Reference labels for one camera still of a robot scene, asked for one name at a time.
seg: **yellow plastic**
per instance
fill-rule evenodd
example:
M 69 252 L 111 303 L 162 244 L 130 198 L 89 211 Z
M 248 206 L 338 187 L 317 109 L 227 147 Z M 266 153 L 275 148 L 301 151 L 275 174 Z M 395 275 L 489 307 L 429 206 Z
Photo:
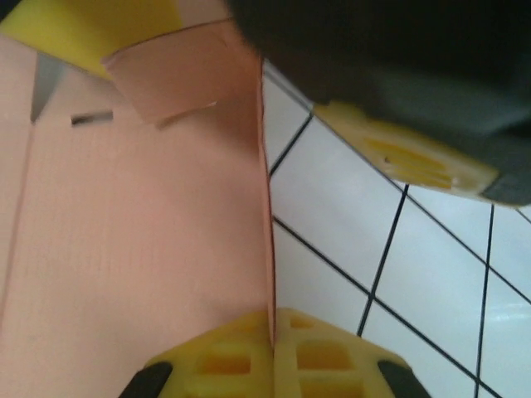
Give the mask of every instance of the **yellow plastic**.
M 173 371 L 158 398 L 271 398 L 267 312 L 252 313 L 153 358 Z
M 351 104 L 316 105 L 314 112 L 335 133 L 390 178 L 480 198 L 498 172 L 410 129 L 368 119 Z
M 22 0 L 0 33 L 107 78 L 103 57 L 181 26 L 175 0 Z
M 394 398 L 378 368 L 396 354 L 292 309 L 252 313 L 161 354 L 173 370 L 158 398 Z
M 275 398 L 393 398 L 379 361 L 397 355 L 291 309 L 277 311 Z

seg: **yellow foam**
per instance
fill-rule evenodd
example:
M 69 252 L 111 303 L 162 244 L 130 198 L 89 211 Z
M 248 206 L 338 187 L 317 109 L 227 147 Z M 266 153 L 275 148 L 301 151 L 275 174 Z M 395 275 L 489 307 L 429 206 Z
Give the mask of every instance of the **yellow foam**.
M 491 166 L 418 132 L 371 120 L 351 104 L 316 105 L 314 112 L 390 178 L 480 198 L 499 174 Z
M 173 371 L 158 398 L 271 398 L 267 312 L 252 313 L 152 359 Z
M 277 310 L 275 398 L 393 398 L 378 362 L 396 354 L 292 309 Z
M 22 0 L 0 32 L 108 78 L 103 57 L 181 26 L 174 0 Z

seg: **cardboard slot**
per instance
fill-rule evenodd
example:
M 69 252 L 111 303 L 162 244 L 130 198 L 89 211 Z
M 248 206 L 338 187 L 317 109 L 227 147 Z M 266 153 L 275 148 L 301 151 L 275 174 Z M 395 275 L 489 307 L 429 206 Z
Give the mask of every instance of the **cardboard slot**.
M 112 122 L 113 117 L 112 110 L 94 112 L 92 114 L 75 114 L 71 117 L 71 123 L 72 127 L 80 127 L 93 123 Z

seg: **white tile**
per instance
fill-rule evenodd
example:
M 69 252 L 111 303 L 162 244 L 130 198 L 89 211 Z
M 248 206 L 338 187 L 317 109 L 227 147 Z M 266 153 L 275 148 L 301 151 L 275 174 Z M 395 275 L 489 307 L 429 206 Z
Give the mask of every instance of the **white tile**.
M 490 394 L 485 388 L 480 387 L 480 393 L 478 394 L 478 398 L 494 398 L 494 396 Z
M 275 225 L 278 307 L 298 309 L 356 333 L 367 296 Z
M 531 297 L 531 223 L 517 211 L 494 210 L 490 264 L 516 289 Z
M 300 103 L 306 108 L 311 109 L 312 103 L 300 91 L 295 88 L 278 69 L 276 69 L 269 61 L 264 62 L 264 72 L 273 77 L 273 79 L 282 86 L 283 89 L 288 90 Z
M 313 121 L 271 182 L 273 212 L 365 287 L 400 192 Z
M 270 168 L 308 115 L 307 110 L 264 77 L 265 151 Z
M 501 396 L 529 397 L 530 337 L 531 305 L 490 273 L 481 380 Z
M 490 204 L 421 187 L 412 197 L 484 260 L 489 243 Z
M 363 338 L 403 357 L 431 398 L 472 398 L 474 381 L 377 304 Z
M 406 201 L 377 296 L 474 371 L 485 265 Z
M 526 217 L 531 219 L 531 206 L 522 207 L 520 211 L 525 214 Z

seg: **square hole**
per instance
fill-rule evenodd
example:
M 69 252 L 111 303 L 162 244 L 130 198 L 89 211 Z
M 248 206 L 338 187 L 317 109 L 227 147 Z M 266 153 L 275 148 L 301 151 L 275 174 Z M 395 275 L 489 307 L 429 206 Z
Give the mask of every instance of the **square hole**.
M 246 375 L 251 373 L 251 355 L 239 347 L 216 347 L 199 362 L 203 375 Z
M 310 371 L 347 371 L 354 369 L 348 349 L 331 341 L 302 342 L 297 346 L 297 366 Z
M 301 398 L 364 398 L 363 385 L 359 381 L 319 378 L 300 381 Z

